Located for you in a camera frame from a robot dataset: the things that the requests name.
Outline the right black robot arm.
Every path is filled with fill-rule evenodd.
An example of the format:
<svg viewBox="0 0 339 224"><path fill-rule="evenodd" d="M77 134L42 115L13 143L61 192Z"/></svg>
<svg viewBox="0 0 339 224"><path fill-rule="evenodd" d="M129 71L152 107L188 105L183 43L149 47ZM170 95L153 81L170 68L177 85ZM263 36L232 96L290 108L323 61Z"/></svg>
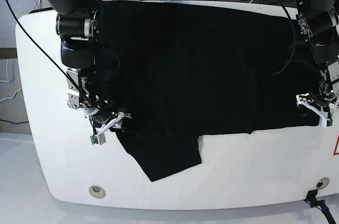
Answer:
<svg viewBox="0 0 339 224"><path fill-rule="evenodd" d="M91 138L99 144L107 131L127 132L131 114L110 97L110 87L123 72L123 59L100 43L103 10L96 0L48 0L56 11L61 70L68 84L67 105L85 113Z"/></svg>

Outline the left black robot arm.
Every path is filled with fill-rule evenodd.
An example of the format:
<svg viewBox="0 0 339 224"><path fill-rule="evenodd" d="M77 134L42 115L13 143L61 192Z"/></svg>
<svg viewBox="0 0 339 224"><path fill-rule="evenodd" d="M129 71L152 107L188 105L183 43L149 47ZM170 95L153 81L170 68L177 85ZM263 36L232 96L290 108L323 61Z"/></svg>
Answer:
<svg viewBox="0 0 339 224"><path fill-rule="evenodd" d="M296 102L320 116L323 127L332 127L338 108L338 0L296 0L296 5L300 33L321 76L319 92L296 95Z"/></svg>

